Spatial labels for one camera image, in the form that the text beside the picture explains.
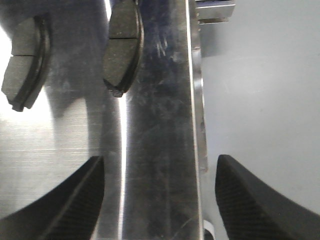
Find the textured black surface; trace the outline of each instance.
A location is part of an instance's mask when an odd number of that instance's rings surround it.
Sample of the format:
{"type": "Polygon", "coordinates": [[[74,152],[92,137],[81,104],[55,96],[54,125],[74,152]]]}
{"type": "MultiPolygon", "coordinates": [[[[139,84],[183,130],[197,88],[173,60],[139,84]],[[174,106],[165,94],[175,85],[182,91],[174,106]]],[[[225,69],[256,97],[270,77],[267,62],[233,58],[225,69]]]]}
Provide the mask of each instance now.
{"type": "Polygon", "coordinates": [[[113,7],[109,41],[103,57],[103,79],[113,96],[127,92],[137,73],[143,47],[143,24],[133,0],[113,7]]]}
{"type": "Polygon", "coordinates": [[[105,188],[102,157],[90,158],[48,194],[0,220],[1,240],[89,240],[105,188]]]}
{"type": "Polygon", "coordinates": [[[22,112],[31,108],[45,81],[49,58],[48,26],[42,16],[30,17],[15,28],[12,51],[4,74],[2,92],[12,109],[22,112]]]}
{"type": "Polygon", "coordinates": [[[133,0],[125,0],[112,9],[109,39],[137,39],[140,35],[139,15],[133,0]]]}
{"type": "Polygon", "coordinates": [[[13,56],[36,56],[40,44],[39,23],[33,17],[18,24],[12,37],[13,56]]]}
{"type": "Polygon", "coordinates": [[[320,216],[276,192],[231,156],[218,159],[215,194],[230,240],[320,239],[320,216]]]}

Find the scratch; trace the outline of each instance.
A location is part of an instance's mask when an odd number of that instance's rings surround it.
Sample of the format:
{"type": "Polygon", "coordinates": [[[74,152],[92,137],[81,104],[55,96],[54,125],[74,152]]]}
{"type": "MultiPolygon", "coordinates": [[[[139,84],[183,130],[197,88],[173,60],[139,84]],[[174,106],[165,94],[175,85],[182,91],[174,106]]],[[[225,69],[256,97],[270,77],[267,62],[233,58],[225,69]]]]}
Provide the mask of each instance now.
{"type": "Polygon", "coordinates": [[[192,221],[192,219],[194,219],[193,217],[191,217],[190,219],[188,219],[184,224],[181,225],[181,227],[176,231],[176,233],[173,235],[173,237],[171,238],[171,240],[174,240],[176,238],[176,236],[178,235],[178,233],[189,223],[192,221]]]}
{"type": "Polygon", "coordinates": [[[160,54],[160,44],[157,42],[156,43],[156,50],[157,50],[157,53],[158,53],[158,58],[161,57],[161,54],[160,54]]]}

